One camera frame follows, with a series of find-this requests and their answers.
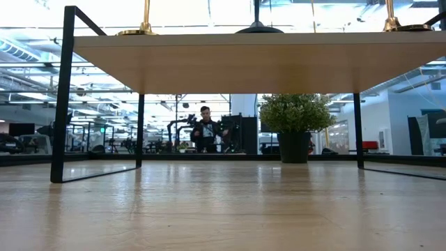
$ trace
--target black metal frame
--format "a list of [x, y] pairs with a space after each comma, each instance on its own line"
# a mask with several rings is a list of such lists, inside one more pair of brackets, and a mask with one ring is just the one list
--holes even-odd
[[[54, 122], [54, 141], [53, 154], [51, 162], [51, 176], [50, 181], [53, 183], [65, 183], [69, 181], [78, 181], [85, 178], [93, 178], [107, 174], [115, 174], [118, 172], [126, 172], [133, 169], [125, 169], [117, 172], [109, 172], [106, 174], [96, 174], [85, 176], [81, 178], [73, 178], [63, 180], [63, 162], [65, 157], [65, 140], [66, 140], [66, 125], [68, 118], [68, 100], [70, 95], [70, 80], [72, 68], [72, 56], [75, 46], [75, 18], [78, 17], [90, 29], [92, 29], [99, 36], [106, 36], [107, 34], [101, 30], [90, 18], [88, 18], [78, 7], [66, 6], [63, 15], [63, 44], [61, 55], [61, 67], [59, 72], [59, 85], [57, 87], [57, 105], [56, 105], [56, 119]], [[139, 107], [141, 108], [141, 98], [139, 100]], [[139, 126], [138, 136], [142, 135], [142, 126]], [[137, 151], [142, 153], [142, 138], [138, 138]], [[137, 163], [141, 163], [141, 155], [137, 156]]]

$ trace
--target wooden floor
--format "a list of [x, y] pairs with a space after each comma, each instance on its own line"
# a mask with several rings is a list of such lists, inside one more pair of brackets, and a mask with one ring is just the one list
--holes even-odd
[[[66, 170], [133, 164], [71, 162]], [[48, 180], [49, 165], [0, 168], [0, 250], [446, 246], [445, 181], [361, 171], [354, 162], [144, 162], [85, 181]]]

